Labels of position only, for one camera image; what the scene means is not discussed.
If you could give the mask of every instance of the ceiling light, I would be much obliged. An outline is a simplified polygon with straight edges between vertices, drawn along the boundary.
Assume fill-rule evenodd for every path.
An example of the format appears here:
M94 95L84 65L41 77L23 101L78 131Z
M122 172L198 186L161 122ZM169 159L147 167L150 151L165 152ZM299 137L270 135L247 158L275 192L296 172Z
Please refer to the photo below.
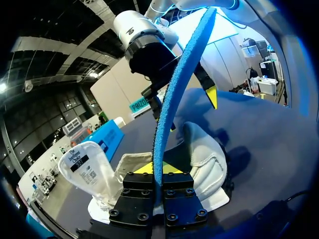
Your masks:
M0 84L0 92L3 92L6 90L6 84L5 83L1 83Z
M90 73L90 77L98 78L98 76L99 74L97 73L94 73L94 72Z

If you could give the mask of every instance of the screw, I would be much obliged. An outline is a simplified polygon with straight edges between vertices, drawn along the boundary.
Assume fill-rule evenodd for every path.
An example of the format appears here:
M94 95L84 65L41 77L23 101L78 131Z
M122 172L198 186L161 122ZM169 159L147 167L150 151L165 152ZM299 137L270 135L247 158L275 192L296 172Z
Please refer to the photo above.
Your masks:
M149 219L149 215L147 213L138 214L138 219L142 222L145 222Z
M116 209L111 209L111 210L109 211L110 217L116 217L119 213L120 213L120 212L119 212L118 210L116 210Z
M167 190L167 191L166 191L166 194L167 194L169 197L173 197L173 195L175 194L175 191L174 191L174 190Z
M130 189L128 188L124 188L122 191L123 194L129 194L130 193Z
M168 220L170 223L176 222L177 219L178 219L178 215L173 214L173 213L172 213L172 214L169 214L169 215L167 216L167 220Z
M186 189L186 194L187 194L188 196L193 196L194 193L195 193L195 191L194 191L193 188L187 188L187 189Z
M205 209L200 209L200 210L198 210L197 215L199 217L202 217L202 218L206 217L207 216L207 211Z
M143 190L143 191L142 191L142 195L146 196L146 195L148 195L148 194L150 194L149 190Z

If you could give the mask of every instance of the blue foam strip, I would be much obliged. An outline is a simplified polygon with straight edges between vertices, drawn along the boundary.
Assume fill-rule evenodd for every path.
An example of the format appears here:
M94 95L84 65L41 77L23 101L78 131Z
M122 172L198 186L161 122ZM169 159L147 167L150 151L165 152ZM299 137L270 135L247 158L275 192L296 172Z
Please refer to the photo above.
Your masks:
M156 205L161 202L162 159L170 127L173 123L180 99L197 66L215 24L216 9L209 8L203 15L193 36L185 47L173 77L166 90L153 148L153 165L156 189Z

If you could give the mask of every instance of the sign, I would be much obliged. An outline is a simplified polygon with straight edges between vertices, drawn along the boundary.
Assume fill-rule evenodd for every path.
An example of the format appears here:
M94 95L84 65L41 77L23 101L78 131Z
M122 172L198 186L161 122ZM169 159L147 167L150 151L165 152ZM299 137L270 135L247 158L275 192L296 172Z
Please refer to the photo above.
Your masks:
M145 108L146 106L149 106L149 103L147 100L145 100L144 97L140 98L139 100L135 101L130 105L130 109L132 113L136 113L137 111Z

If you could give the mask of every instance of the blue table surface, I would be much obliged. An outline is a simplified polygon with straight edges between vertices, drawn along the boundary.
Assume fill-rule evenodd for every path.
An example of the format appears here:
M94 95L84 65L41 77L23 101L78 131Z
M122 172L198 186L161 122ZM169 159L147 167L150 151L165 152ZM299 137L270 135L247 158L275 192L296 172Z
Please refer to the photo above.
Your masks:
M174 119L177 129L169 136L164 156L172 159L175 155L181 169L189 165L189 160L174 148L182 142L181 127L186 121L201 126L231 158L229 172L235 189L230 203L214 211L225 230L250 218L272 200L284 200L310 188L318 168L319 128L297 111L230 92L218 92L218 109L214 110L202 89L189 89L181 99ZM155 128L152 112L121 128L125 135L112 167L116 168L124 153L151 151ZM75 203L69 195L57 222L71 232L75 228L89 229L87 206L91 196L72 190L79 200ZM297 209L302 199L294 199L289 206ZM70 220L82 210L81 218Z

